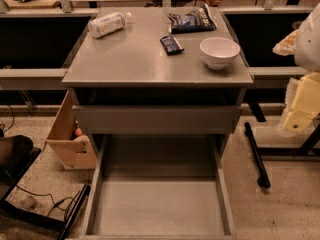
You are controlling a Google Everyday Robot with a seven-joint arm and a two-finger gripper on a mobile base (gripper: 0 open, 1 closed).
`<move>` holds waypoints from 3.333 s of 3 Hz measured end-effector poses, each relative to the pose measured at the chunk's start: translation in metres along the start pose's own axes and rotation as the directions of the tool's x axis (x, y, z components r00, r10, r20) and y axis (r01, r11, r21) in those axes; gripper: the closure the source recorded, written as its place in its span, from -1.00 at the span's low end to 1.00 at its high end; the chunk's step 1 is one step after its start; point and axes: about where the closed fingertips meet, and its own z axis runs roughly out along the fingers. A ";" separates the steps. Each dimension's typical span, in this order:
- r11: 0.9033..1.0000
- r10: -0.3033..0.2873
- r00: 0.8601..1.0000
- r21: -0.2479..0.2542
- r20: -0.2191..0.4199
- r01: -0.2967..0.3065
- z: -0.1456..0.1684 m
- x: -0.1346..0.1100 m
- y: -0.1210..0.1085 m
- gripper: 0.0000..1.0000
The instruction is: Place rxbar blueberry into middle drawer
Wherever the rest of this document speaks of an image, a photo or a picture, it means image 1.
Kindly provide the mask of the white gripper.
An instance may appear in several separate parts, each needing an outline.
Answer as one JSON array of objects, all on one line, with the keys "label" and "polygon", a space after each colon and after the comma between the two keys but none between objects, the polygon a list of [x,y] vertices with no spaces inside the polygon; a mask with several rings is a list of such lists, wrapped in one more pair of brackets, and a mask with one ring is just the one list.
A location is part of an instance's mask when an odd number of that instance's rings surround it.
[{"label": "white gripper", "polygon": [[[298,31],[292,31],[277,43],[272,51],[281,56],[293,55]],[[300,79],[291,78],[285,95],[285,108],[277,131],[284,137],[303,132],[320,114],[320,73],[310,73]]]}]

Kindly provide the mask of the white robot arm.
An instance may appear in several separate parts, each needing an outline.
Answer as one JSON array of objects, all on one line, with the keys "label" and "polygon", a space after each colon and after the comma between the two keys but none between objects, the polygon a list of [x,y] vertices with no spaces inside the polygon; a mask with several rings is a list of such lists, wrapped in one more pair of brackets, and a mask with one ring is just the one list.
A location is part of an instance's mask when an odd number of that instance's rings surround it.
[{"label": "white robot arm", "polygon": [[272,51],[282,56],[293,55],[295,64],[307,70],[303,77],[291,78],[287,84],[286,107],[278,132],[290,137],[303,132],[320,114],[320,4]]}]

